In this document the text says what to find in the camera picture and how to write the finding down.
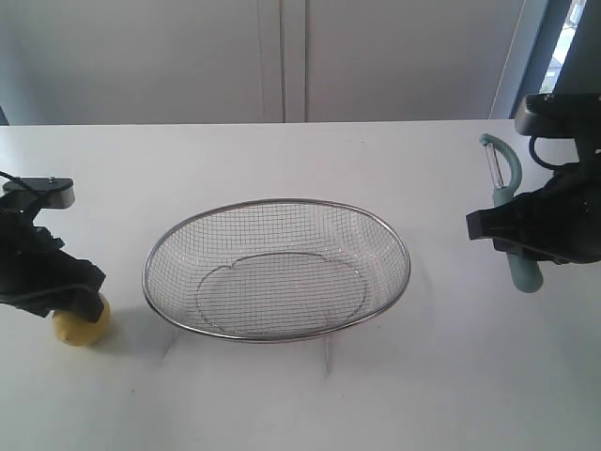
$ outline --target white table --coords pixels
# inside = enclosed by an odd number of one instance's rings
[[[2,170],[75,180],[75,204],[38,223],[108,274],[114,329],[74,349],[1,307],[0,448],[599,449],[601,268],[544,264],[525,295],[468,240],[466,213],[491,206],[481,132],[515,146],[525,188],[548,179],[510,121],[1,128]],[[179,332],[142,295],[168,227],[275,196],[370,210],[411,253],[406,294],[333,335],[330,368],[324,339]]]

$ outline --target cabinet door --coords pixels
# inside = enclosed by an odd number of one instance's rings
[[[310,121],[488,117],[523,0],[307,0]]]
[[[282,121],[278,0],[6,0],[0,14],[47,123]]]

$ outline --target black cable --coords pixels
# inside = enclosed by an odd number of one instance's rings
[[[562,167],[558,164],[547,163],[536,154],[536,150],[534,149],[534,143],[536,142],[536,136],[530,138],[530,142],[528,143],[528,150],[530,151],[530,156],[539,166],[548,169],[549,171],[555,171],[557,169],[561,169]]]
[[[42,194],[34,190],[31,186],[29,186],[27,183],[25,183],[18,177],[11,176],[10,174],[3,171],[0,171],[0,177],[4,177],[5,179],[12,181],[13,183],[16,183],[17,185],[27,190],[29,193],[33,194],[37,199],[45,200]]]

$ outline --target light blue peeler handle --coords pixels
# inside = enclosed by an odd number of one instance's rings
[[[495,207],[511,202],[514,194],[522,182],[522,165],[512,148],[504,141],[490,134],[483,134],[480,137],[480,143],[483,146],[492,144],[507,161],[511,169],[511,180],[503,188],[495,189],[492,194],[492,200]],[[509,262],[511,277],[514,285],[520,291],[525,293],[534,293],[543,285],[543,275],[538,267],[538,263],[526,258],[516,256],[515,254],[506,254]]]

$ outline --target wire mesh basket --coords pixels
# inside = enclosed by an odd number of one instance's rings
[[[294,341],[370,319],[409,280],[408,251],[377,216],[306,199],[236,204],[189,218],[150,252],[146,300],[200,334]]]

